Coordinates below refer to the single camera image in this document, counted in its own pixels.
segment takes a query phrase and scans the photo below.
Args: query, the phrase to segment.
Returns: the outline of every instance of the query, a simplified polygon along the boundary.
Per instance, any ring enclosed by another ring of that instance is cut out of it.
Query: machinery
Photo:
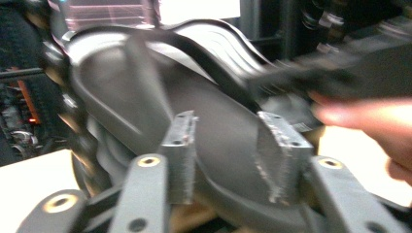
[[[321,126],[308,114],[307,91],[410,96],[409,2],[399,3],[405,16],[339,43],[347,4],[333,1],[318,20],[304,12],[306,27],[328,28],[319,51],[292,59],[286,47],[290,59],[270,62],[223,21],[101,25],[56,37],[65,31],[58,11],[25,1],[43,39],[43,69],[61,89],[60,117],[85,190],[46,198],[19,232],[167,232],[170,208],[193,200],[257,232],[410,231],[409,210],[380,202],[344,164],[314,156],[302,136]],[[285,111],[282,99],[294,108]]]

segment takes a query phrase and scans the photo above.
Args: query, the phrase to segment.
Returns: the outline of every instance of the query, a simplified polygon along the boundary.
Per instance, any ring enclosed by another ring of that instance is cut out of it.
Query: human hand
[[[412,185],[412,98],[339,101],[316,93],[313,113],[326,125],[360,129],[391,158],[391,177]]]

